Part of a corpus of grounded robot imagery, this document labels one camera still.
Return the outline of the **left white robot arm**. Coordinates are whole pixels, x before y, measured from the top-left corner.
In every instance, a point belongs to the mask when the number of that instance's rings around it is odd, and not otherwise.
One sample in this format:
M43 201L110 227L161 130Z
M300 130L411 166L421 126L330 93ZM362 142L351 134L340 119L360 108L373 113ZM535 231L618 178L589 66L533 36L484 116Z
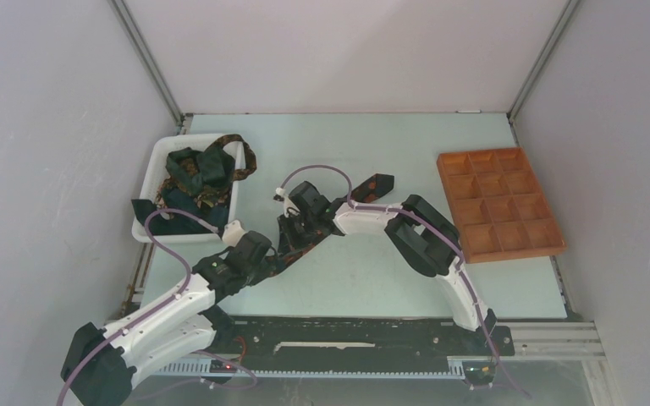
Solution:
M72 392L84 405L120 405L165 365L199 350L230 348L234 320L218 304L269 276L272 243L249 231L227 246L188 265L173 288L131 315L80 327L63 362L58 399Z

